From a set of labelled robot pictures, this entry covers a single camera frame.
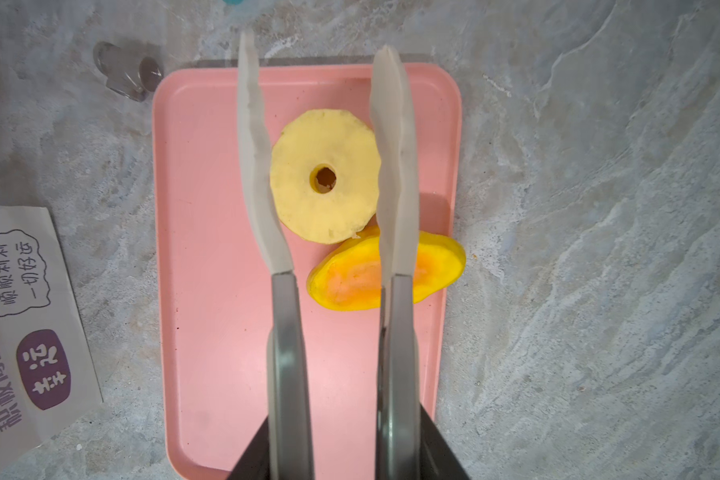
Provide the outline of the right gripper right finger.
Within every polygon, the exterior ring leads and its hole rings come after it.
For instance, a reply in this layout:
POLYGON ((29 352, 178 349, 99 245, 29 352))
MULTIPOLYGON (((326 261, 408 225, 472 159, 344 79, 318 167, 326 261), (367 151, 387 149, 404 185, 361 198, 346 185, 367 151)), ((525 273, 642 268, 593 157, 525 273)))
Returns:
POLYGON ((420 473, 422 480, 470 479, 424 407, 420 408, 420 473))

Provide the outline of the white food tongs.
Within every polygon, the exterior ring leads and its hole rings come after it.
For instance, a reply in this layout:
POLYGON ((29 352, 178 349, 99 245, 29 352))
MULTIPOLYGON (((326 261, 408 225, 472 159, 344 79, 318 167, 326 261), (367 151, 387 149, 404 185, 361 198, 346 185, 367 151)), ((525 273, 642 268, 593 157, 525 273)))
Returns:
MULTIPOLYGON (((237 145, 248 220, 270 275, 273 326, 267 350, 269 472, 310 479, 314 455, 305 341, 292 256, 270 187, 272 147, 252 32, 241 35, 237 65, 237 145)), ((380 152, 381 327, 375 475, 420 477, 418 343, 413 278, 419 241, 419 174, 413 98, 398 51, 372 64, 370 116, 380 152)))

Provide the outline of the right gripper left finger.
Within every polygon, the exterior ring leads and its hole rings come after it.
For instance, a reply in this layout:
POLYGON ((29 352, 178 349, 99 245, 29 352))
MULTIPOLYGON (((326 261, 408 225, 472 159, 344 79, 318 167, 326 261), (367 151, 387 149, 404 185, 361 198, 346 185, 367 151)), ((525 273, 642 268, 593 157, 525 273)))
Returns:
POLYGON ((270 443, 269 418, 266 417, 254 434, 227 480, 269 480, 270 443))

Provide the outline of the ring-shaped yellow bread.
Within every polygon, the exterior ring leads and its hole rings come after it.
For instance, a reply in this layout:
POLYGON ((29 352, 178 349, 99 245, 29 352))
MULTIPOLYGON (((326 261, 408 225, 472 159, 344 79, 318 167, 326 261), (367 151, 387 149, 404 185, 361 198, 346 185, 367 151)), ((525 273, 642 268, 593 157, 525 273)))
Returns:
POLYGON ((347 110, 309 110, 272 151, 270 184, 281 222, 300 238, 335 244, 374 216, 380 157, 374 132, 347 110))

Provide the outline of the orange half-round bread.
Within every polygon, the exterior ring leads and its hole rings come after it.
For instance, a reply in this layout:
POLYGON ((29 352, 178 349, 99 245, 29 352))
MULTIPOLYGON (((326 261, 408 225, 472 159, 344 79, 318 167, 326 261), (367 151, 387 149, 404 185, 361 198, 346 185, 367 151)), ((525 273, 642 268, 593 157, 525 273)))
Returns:
MULTIPOLYGON (((320 306, 359 311, 381 305, 380 229, 367 227, 343 242, 309 274, 306 286, 320 306)), ((413 277, 413 301, 419 303, 453 284, 466 266, 466 253, 456 240, 420 232, 413 277)))

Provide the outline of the white paper bag with print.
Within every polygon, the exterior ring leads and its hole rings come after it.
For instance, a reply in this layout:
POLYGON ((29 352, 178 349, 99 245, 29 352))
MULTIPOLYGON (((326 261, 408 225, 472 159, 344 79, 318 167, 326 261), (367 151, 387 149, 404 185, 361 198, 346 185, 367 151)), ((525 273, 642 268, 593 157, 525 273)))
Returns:
POLYGON ((49 210, 0 206, 0 471, 101 402, 49 210))

